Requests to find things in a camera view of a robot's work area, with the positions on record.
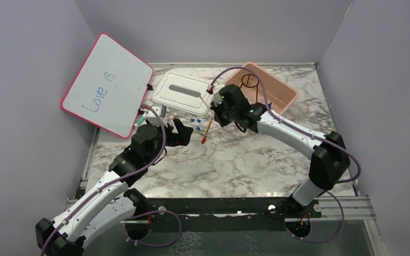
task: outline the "wire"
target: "wire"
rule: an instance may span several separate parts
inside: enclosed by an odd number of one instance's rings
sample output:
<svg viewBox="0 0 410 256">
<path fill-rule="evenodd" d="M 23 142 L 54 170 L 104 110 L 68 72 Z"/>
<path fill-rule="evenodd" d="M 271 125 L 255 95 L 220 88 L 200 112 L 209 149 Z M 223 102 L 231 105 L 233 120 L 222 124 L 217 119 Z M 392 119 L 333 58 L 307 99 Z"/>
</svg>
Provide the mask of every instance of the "wire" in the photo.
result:
<svg viewBox="0 0 410 256">
<path fill-rule="evenodd" d="M 243 79 L 244 79 L 246 76 L 248 77 L 248 79 L 247 79 L 247 82 L 244 83 L 244 82 L 243 82 Z M 260 84 L 260 80 L 257 79 L 257 84 L 256 84 L 256 85 L 254 85 L 254 86 L 249 86 L 250 76 L 254 76 L 254 75 L 251 74 L 251 73 L 248 73 L 248 74 L 245 74 L 244 76 L 241 77 L 241 85 L 240 85 L 240 88 L 243 87 L 243 85 L 244 85 L 246 88 L 257 88 L 257 91 L 256 91 L 256 93 L 255 93 L 255 102 L 258 102 L 258 85 Z"/>
<path fill-rule="evenodd" d="M 148 106 L 148 105 L 146 105 L 146 104 L 142 104 L 141 107 L 150 110 L 150 111 L 155 115 L 155 117 L 156 117 L 156 119 L 158 120 L 158 122 L 159 122 L 160 124 L 162 124 L 162 121 L 161 121 L 160 116 L 156 113 L 155 110 L 153 110 L 153 108 L 151 108 L 150 106 Z M 162 153 L 163 153 L 163 151 L 164 151 L 164 148 L 165 148 L 166 136 L 165 136 L 164 126 L 163 126 L 163 125 L 160 125 L 160 127 L 161 127 L 161 132 L 162 132 L 162 144 L 161 144 L 161 150 L 160 150 L 160 152 L 158 153 L 158 155 L 157 155 L 150 163 L 148 163 L 148 164 L 145 165 L 144 167 L 142 167 L 142 168 L 140 168 L 140 169 L 138 169 L 138 170 L 136 170 L 136 171 L 134 171 L 134 172 L 125 174 L 124 176 L 121 176 L 121 177 L 116 178 L 116 179 L 114 179 L 114 180 L 111 180 L 110 182 L 107 182 L 107 183 L 103 184 L 103 185 L 102 185 L 101 187 L 99 187 L 97 190 L 95 190 L 94 192 L 92 192 L 84 201 L 82 201 L 74 210 L 72 210 L 72 212 L 71 212 L 65 219 L 63 219 L 63 221 L 62 221 L 61 223 L 59 223 L 59 225 L 53 230 L 53 232 L 51 232 L 51 234 L 48 236 L 48 238 L 46 239 L 45 243 L 43 244 L 43 247 L 42 247 L 42 251 L 41 251 L 41 253 L 40 253 L 40 256 L 44 256 L 44 255 L 45 255 L 46 249 L 48 248 L 48 245 L 49 245 L 49 243 L 51 242 L 51 240 L 52 240 L 52 238 L 54 237 L 54 235 L 55 235 L 64 225 L 68 225 L 68 221 L 69 221 L 80 209 L 82 209 L 82 207 L 84 207 L 92 198 L 94 198 L 94 197 L 95 197 L 96 195 L 98 195 L 101 191 L 103 191 L 103 189 L 109 187 L 110 185 L 112 185 L 112 184 L 114 184 L 114 183 L 117 183 L 117 182 L 119 182 L 119 181 L 121 181 L 121 180 L 125 180 L 125 179 L 127 179 L 128 177 L 131 177 L 131 176 L 133 176 L 133 175 L 136 175 L 136 174 L 138 174 L 138 173 L 140 173 L 140 172 L 146 170 L 147 168 L 149 168 L 150 166 L 152 166 L 152 165 L 161 157 L 161 155 L 162 155 Z"/>
<path fill-rule="evenodd" d="M 163 157 L 161 157 L 158 162 L 154 163 L 153 165 L 157 165 L 159 162 L 161 162 L 161 160 L 163 160 L 165 158 L 165 156 L 167 156 L 167 148 L 164 148 L 164 155 Z"/>
<path fill-rule="evenodd" d="M 150 247 L 166 247 L 166 246 L 175 244 L 180 239 L 180 237 L 182 236 L 182 221 L 180 220 L 180 217 L 177 214 L 175 214 L 174 212 L 171 212 L 171 211 L 168 211 L 168 210 L 150 211 L 150 212 L 146 212 L 146 213 L 143 213 L 143 214 L 140 214 L 140 215 L 137 215 L 137 216 L 133 216 L 133 217 L 129 218 L 129 220 L 137 219 L 137 218 L 140 218 L 140 217 L 143 217 L 143 216 L 147 216 L 147 215 L 150 215 L 150 214 L 153 214 L 153 213 L 160 213 L 160 212 L 166 212 L 166 213 L 172 214 L 178 221 L 178 233 L 177 233 L 177 236 L 173 240 L 171 240 L 170 242 L 164 243 L 164 244 L 151 244 L 151 243 L 139 242 L 139 240 L 131 239 L 130 236 L 128 235 L 128 232 L 125 230 L 125 234 L 127 235 L 127 242 L 132 241 L 132 242 L 134 242 L 135 245 L 141 244 L 141 245 L 146 245 L 146 246 L 150 246 Z"/>
<path fill-rule="evenodd" d="M 236 128 L 238 128 L 238 130 L 240 130 L 240 132 L 245 133 L 246 132 L 246 128 L 241 128 L 240 125 L 235 122 Z"/>
<path fill-rule="evenodd" d="M 306 213 L 303 215 L 303 217 L 301 218 L 301 220 L 300 220 L 301 226 L 304 224 L 303 219 L 304 219 L 307 215 L 308 215 L 308 213 L 306 212 Z"/>
<path fill-rule="evenodd" d="M 309 133 L 309 132 L 306 132 L 306 131 L 303 131 L 302 129 L 297 128 L 296 126 L 294 126 L 294 125 L 292 125 L 292 124 L 290 124 L 290 123 L 288 123 L 288 122 L 282 122 L 282 119 L 281 119 L 280 117 L 278 117 L 276 114 L 273 113 L 273 111 L 271 110 L 271 108 L 270 108 L 270 106 L 269 106 L 269 104 L 268 104 L 268 98 L 267 98 L 267 96 L 266 96 L 266 90 L 265 90 L 265 85 L 263 84 L 263 81 L 262 81 L 262 80 L 260 79 L 260 77 L 258 77 L 252 70 L 250 70 L 250 69 L 248 69 L 248 68 L 245 68 L 245 67 L 231 67 L 231 68 L 224 69 L 223 71 L 221 71 L 221 73 L 219 73 L 219 74 L 213 79 L 213 81 L 211 81 L 211 84 L 210 84 L 211 87 L 213 87 L 213 84 L 216 82 L 216 80 L 218 80 L 218 78 L 221 77 L 222 74 L 224 74 L 224 73 L 226 73 L 226 72 L 228 72 L 228 71 L 230 71 L 230 70 L 233 70 L 233 69 L 243 69 L 243 70 L 246 70 L 246 71 L 248 71 L 248 72 L 251 72 L 251 73 L 259 80 L 260 85 L 262 86 L 262 92 L 263 92 L 263 98 L 264 98 L 264 100 L 265 100 L 266 110 L 268 111 L 268 113 L 270 113 L 270 115 L 271 115 L 274 119 L 276 119 L 277 121 L 279 121 L 279 122 L 282 123 L 283 125 L 285 125 L 285 126 L 291 128 L 291 129 L 293 129 L 293 130 L 295 130 L 295 131 L 297 131 L 297 132 L 299 132 L 299 133 L 301 133 L 301 134 L 303 134 L 303 135 L 305 135 L 305 136 L 308 136 L 308 137 L 310 137 L 310 138 L 317 139 L 317 140 L 319 140 L 319 141 L 321 141 L 321 142 L 327 143 L 327 144 L 329 144 L 329 145 L 331 145 L 331 146 L 337 148 L 338 150 L 344 152 L 345 154 L 347 154 L 349 157 L 351 157 L 351 158 L 353 159 L 354 163 L 356 163 L 356 166 L 357 166 L 357 168 L 358 168 L 358 172 L 356 173 L 356 175 L 355 175 L 354 177 L 349 178 L 349 179 L 346 179 L 346 180 L 339 180 L 337 183 L 351 182 L 351 181 L 356 180 L 356 179 L 360 176 L 360 174 L 361 174 L 361 166 L 360 166 L 359 161 L 356 159 L 356 157 L 355 157 L 354 155 L 352 155 L 352 154 L 351 154 L 350 152 L 348 152 L 346 149 L 344 149 L 343 147 L 341 147 L 341 146 L 339 146 L 339 145 L 337 145 L 337 144 L 335 144 L 335 143 L 333 143 L 333 142 L 331 142 L 331 141 L 329 141 L 329 140 L 326 140 L 325 138 L 315 137 L 313 134 L 311 134 L 311 133 Z"/>
<path fill-rule="evenodd" d="M 290 234 L 293 238 L 295 238 L 297 240 L 300 240 L 302 242 L 306 242 L 306 243 L 322 244 L 322 243 L 327 243 L 327 242 L 330 242 L 330 241 L 334 240 L 335 238 L 337 238 L 337 236 L 339 236 L 342 233 L 343 228 L 345 227 L 345 214 L 343 213 L 342 204 L 340 203 L 340 201 L 337 199 L 336 196 L 331 194 L 331 192 L 326 191 L 326 193 L 330 194 L 335 199 L 335 201 L 338 204 L 338 207 L 340 208 L 340 212 L 342 213 L 342 222 L 341 222 L 340 227 L 338 228 L 337 232 L 333 236 L 331 236 L 330 238 L 327 238 L 327 239 L 324 239 L 324 240 L 309 240 L 309 239 L 304 239 L 303 237 L 297 237 L 289 229 L 287 229 L 288 232 L 290 232 Z"/>
<path fill-rule="evenodd" d="M 203 102 L 203 104 L 205 104 L 205 106 L 207 107 L 207 111 L 210 112 L 214 116 L 215 114 L 213 110 L 211 110 L 210 107 L 208 106 L 208 103 L 202 98 L 202 96 L 199 96 L 199 98 Z"/>
</svg>

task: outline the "white wall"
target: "white wall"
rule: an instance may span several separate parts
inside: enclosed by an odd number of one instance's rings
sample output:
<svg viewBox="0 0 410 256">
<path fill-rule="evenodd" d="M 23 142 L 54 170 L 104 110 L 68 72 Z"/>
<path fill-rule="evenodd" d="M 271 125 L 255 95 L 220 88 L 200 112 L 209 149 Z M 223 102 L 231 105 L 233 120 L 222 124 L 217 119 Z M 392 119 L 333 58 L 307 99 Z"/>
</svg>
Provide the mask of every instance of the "white wall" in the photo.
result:
<svg viewBox="0 0 410 256">
<path fill-rule="evenodd" d="M 93 42 L 71 0 L 0 0 L 0 255 L 38 255 L 78 188 L 92 126 L 60 100 Z"/>
<path fill-rule="evenodd" d="M 148 62 L 317 62 L 353 0 L 75 0 Z"/>
<path fill-rule="evenodd" d="M 410 255 L 410 1 L 356 0 L 318 75 L 389 255 Z"/>
</svg>

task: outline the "white plastic container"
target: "white plastic container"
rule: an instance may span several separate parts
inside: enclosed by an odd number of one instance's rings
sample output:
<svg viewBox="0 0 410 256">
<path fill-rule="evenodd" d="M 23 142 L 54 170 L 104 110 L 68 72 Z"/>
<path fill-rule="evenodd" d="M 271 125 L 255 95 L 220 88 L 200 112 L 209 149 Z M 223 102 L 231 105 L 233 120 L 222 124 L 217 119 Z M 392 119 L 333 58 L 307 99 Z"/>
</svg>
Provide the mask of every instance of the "white plastic container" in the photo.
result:
<svg viewBox="0 0 410 256">
<path fill-rule="evenodd" d="M 152 100 L 167 107 L 176 108 L 195 116 L 203 116 L 208 111 L 200 96 L 208 104 L 212 95 L 206 90 L 208 83 L 191 76 L 167 72 L 156 87 Z"/>
</svg>

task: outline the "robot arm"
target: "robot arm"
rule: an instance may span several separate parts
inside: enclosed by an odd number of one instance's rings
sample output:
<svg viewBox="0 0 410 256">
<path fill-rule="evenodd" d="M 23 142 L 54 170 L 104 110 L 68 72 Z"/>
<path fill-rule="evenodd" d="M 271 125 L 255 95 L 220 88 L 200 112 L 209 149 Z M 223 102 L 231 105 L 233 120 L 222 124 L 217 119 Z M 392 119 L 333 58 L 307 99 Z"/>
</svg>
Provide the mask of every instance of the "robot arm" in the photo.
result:
<svg viewBox="0 0 410 256">
<path fill-rule="evenodd" d="M 324 134 L 308 130 L 274 113 L 280 118 L 281 121 L 279 121 L 273 118 L 265 105 L 261 103 L 250 105 L 236 85 L 227 85 L 220 89 L 214 94 L 214 101 L 211 105 L 215 113 L 214 119 L 221 126 L 235 122 L 244 129 L 266 134 L 282 141 L 311 160 L 309 176 L 288 198 L 289 207 L 292 207 L 295 212 L 301 212 L 314 198 L 330 190 L 350 164 L 346 154 L 316 139 L 319 137 L 329 140 L 344 148 L 343 139 L 338 133 Z M 183 126 L 178 119 L 174 119 L 174 124 L 178 133 L 172 133 L 173 128 L 167 125 L 167 146 L 187 145 L 193 129 Z M 307 137 L 292 127 L 307 130 L 313 137 Z M 128 190 L 128 188 L 147 170 L 112 184 L 103 191 L 99 191 L 99 187 L 150 163 L 161 150 L 161 136 L 160 127 L 151 124 L 139 127 L 136 134 L 131 137 L 131 145 L 114 159 L 109 166 L 109 171 L 88 193 L 67 211 L 55 217 L 53 221 L 48 219 L 39 221 L 36 225 L 38 246 L 42 248 L 47 238 L 55 233 L 48 241 L 47 255 L 82 255 L 84 248 L 111 225 L 133 216 L 138 211 L 139 213 L 146 212 L 147 208 L 141 205 L 146 198 L 138 191 Z M 109 204 L 123 192 L 126 197 L 121 197 L 113 204 Z M 94 193 L 96 194 L 85 203 L 85 198 Z M 69 222 L 64 223 L 66 216 L 78 208 L 80 209 L 70 218 Z M 54 232 L 60 224 L 62 224 L 61 228 Z"/>
<path fill-rule="evenodd" d="M 311 160 L 309 176 L 290 196 L 300 207 L 308 205 L 324 191 L 332 189 L 348 169 L 350 165 L 348 155 L 316 139 L 319 137 L 329 140 L 345 148 L 340 134 L 336 132 L 324 134 L 309 130 L 272 111 L 280 118 L 279 121 L 266 110 L 264 104 L 250 105 L 236 85 L 223 87 L 214 94 L 213 98 L 211 109 L 215 113 L 215 120 L 221 126 L 235 122 L 243 129 L 250 129 L 282 141 Z M 308 131 L 312 137 L 305 136 L 298 132 L 298 129 Z"/>
<path fill-rule="evenodd" d="M 169 124 L 164 128 L 165 145 L 169 147 L 188 145 L 193 128 L 185 127 L 179 119 L 174 119 L 174 125 L 178 133 L 173 133 L 174 128 Z M 103 190 L 100 188 L 120 177 L 127 177 L 127 174 L 141 170 L 152 162 L 162 150 L 162 140 L 160 126 L 150 123 L 140 126 L 136 134 L 131 137 L 131 145 L 114 158 L 109 170 L 93 188 L 52 221 L 43 218 L 37 223 L 35 231 L 38 247 L 42 249 L 44 244 L 48 243 L 45 253 L 49 256 L 82 255 L 84 248 L 111 225 L 133 216 L 137 208 L 141 210 L 143 207 L 140 207 L 139 202 L 143 201 L 144 196 L 128 188 L 140 179 L 147 169 L 111 184 Z M 109 204 L 123 192 L 125 192 L 124 197 Z"/>
</svg>

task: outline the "whiteboard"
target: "whiteboard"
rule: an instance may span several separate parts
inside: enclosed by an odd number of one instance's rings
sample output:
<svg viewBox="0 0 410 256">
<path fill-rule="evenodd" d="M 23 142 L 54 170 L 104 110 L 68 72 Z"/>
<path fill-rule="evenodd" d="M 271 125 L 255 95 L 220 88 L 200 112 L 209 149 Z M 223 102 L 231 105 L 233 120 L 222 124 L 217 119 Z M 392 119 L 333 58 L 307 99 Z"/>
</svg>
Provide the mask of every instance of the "whiteboard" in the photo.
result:
<svg viewBox="0 0 410 256">
<path fill-rule="evenodd" d="M 108 35 L 101 34 L 61 107 L 128 138 L 152 75 L 152 67 Z"/>
</svg>

